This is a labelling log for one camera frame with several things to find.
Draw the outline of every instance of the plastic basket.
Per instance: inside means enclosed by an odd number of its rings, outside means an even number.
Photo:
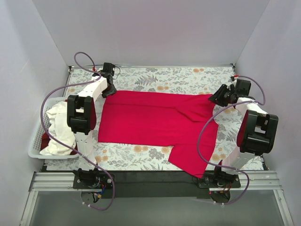
[[[43,118],[45,122],[46,128],[50,127],[49,118],[46,115],[46,111],[48,111],[50,108],[52,108],[53,105],[65,101],[65,97],[56,97],[56,98],[49,98],[44,106],[44,112],[43,112]],[[39,123],[36,126],[35,134],[33,135],[33,142],[31,143],[31,146],[28,149],[28,155],[32,158],[38,158],[38,159],[73,159],[79,156],[79,154],[75,155],[41,155],[40,149],[41,149],[41,143],[42,143],[42,136],[45,133],[42,124],[39,120]]]

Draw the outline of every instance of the gray floor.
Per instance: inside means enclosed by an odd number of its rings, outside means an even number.
[[[240,193],[232,191],[232,198]],[[92,195],[86,198],[92,201]],[[240,201],[224,208],[193,199],[117,198],[109,210],[100,212],[82,205],[80,192],[39,192],[30,225],[284,225],[273,191],[247,191]],[[104,207],[108,201],[103,199],[97,204]]]

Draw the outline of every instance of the red shirt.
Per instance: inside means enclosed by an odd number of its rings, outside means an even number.
[[[173,145],[168,160],[192,175],[202,174],[207,163],[198,155],[197,140],[213,115],[210,96],[118,91],[104,103],[98,142]],[[215,148],[217,129],[212,121],[201,138],[200,150],[207,160]]]

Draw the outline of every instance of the white backdrop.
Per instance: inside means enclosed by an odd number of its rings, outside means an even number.
[[[268,1],[33,0],[67,65],[235,63]]]
[[[40,105],[68,67],[31,0],[0,1],[0,30],[0,225],[18,226],[43,164],[27,153]]]
[[[301,1],[269,2],[237,62],[237,72],[265,90],[263,109],[279,117],[274,148],[265,155],[276,170],[294,224],[301,225]],[[252,96],[262,100],[253,85]]]

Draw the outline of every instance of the table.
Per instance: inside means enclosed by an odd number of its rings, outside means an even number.
[[[230,82],[232,67],[121,67],[120,75],[114,80],[117,90],[163,92],[177,94],[214,93],[222,84]],[[91,73],[75,69],[69,84],[89,81]],[[84,86],[70,87],[66,96],[80,92]],[[93,131],[95,157],[106,170],[180,170],[168,161],[172,147],[149,145],[127,145],[98,143],[97,135],[104,99],[95,102],[97,123]],[[234,108],[227,109],[216,118],[219,124],[216,146],[211,162],[225,159],[236,146],[236,137],[242,116]],[[79,159],[45,160],[47,170],[77,170]],[[213,170],[211,165],[206,170]],[[250,160],[243,170],[263,170],[261,158]]]

